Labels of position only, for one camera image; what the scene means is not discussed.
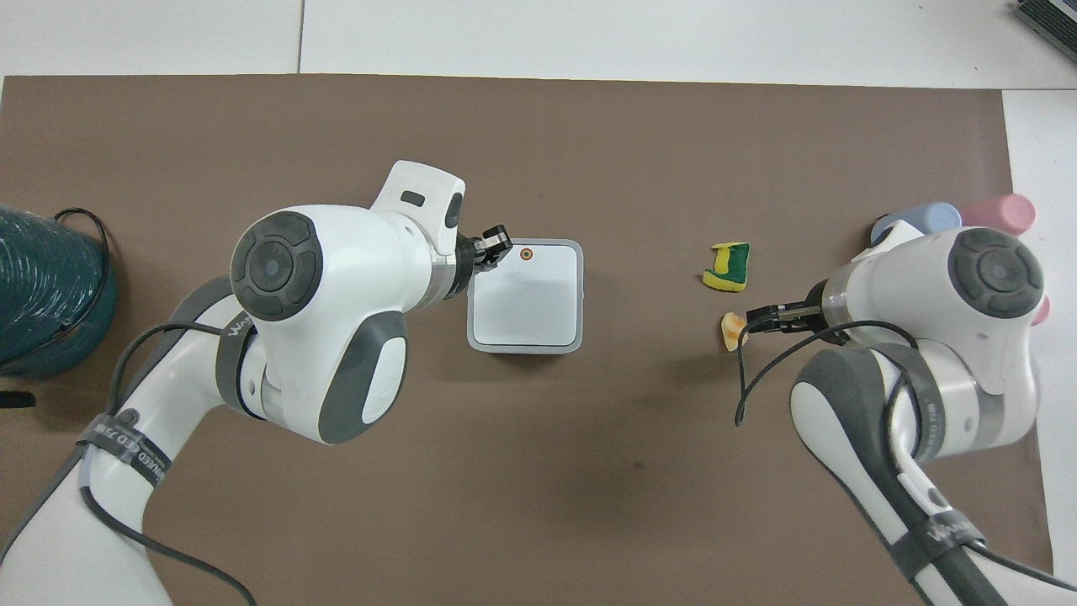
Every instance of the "teal cylindrical container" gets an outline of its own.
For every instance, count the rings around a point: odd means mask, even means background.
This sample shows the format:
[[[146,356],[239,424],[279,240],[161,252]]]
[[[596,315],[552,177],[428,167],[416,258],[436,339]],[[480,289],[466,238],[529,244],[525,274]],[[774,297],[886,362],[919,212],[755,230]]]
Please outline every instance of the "teal cylindrical container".
[[[102,284],[103,268],[88,236],[0,205],[0,377],[58,375],[97,348],[116,309],[115,272]]]

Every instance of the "white square box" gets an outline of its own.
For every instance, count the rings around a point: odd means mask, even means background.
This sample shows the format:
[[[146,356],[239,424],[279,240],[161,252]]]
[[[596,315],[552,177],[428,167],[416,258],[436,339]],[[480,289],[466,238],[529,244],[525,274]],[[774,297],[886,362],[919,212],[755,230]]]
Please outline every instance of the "white square box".
[[[568,354],[584,337],[584,250],[571,239],[513,239],[467,286],[467,342],[491,354]]]

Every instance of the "brown paper sheet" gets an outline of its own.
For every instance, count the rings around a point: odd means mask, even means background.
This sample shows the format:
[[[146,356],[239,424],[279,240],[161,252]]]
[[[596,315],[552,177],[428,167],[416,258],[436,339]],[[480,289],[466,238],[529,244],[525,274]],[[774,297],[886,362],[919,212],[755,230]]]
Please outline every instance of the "brown paper sheet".
[[[226,271],[251,222],[369,205],[393,160],[467,182],[461,229],[578,241],[585,333],[563,357],[480,354],[463,296],[411,315],[387,419],[337,448],[219,409],[145,531],[260,604],[918,604],[787,406],[799,354],[732,424],[727,311],[794,300],[878,215],[1010,189],[985,90],[366,75],[9,77],[0,201],[107,223],[121,298],[82,366],[0,411],[0,532],[103,405],[141,329]],[[718,241],[749,285],[700,283]],[[794,342],[753,339],[750,371]],[[993,548],[1050,567],[1034,436],[928,474]],[[232,590],[154,556],[177,604]]]

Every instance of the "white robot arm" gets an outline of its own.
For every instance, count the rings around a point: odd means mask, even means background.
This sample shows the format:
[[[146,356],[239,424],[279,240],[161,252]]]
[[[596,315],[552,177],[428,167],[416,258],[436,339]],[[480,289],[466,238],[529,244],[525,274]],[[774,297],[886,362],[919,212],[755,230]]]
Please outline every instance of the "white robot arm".
[[[1067,583],[989,551],[920,467],[1013,442],[1035,421],[1029,328],[1039,265],[992,229],[897,231],[806,300],[749,314],[754,332],[867,321],[913,340],[878,326],[829,332],[845,347],[816,354],[797,378],[796,429],[926,603],[1077,604]]]
[[[125,397],[114,379],[114,404],[0,552],[0,605],[170,604],[142,512],[218,406],[327,445],[380,420],[404,377],[404,314],[458,294],[512,248],[500,225],[457,232],[463,193],[452,174],[402,160],[369,210],[297,206],[254,223],[230,274],[182,302]]]

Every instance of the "yellow sponge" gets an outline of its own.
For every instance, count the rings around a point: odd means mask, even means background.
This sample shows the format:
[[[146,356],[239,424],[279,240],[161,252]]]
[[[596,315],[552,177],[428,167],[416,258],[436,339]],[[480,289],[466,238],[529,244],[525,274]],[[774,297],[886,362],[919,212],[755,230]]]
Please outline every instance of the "yellow sponge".
[[[703,283],[726,292],[740,292],[747,285],[749,244],[744,241],[728,241],[711,246],[716,251],[714,269],[703,270]]]

